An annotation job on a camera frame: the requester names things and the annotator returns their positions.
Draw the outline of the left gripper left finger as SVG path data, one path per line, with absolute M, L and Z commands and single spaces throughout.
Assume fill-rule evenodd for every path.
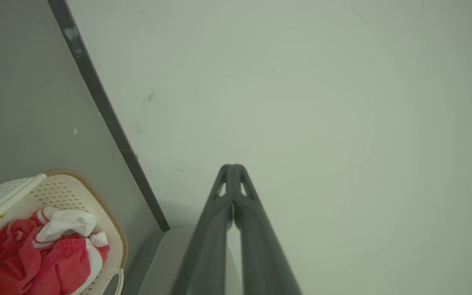
M 221 167 L 172 286 L 172 295 L 224 295 L 227 233 L 234 198 L 228 189 L 230 164 Z

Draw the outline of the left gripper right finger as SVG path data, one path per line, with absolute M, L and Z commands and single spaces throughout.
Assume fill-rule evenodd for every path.
M 241 236 L 245 295 L 301 295 L 302 292 L 244 166 L 232 165 L 234 221 Z

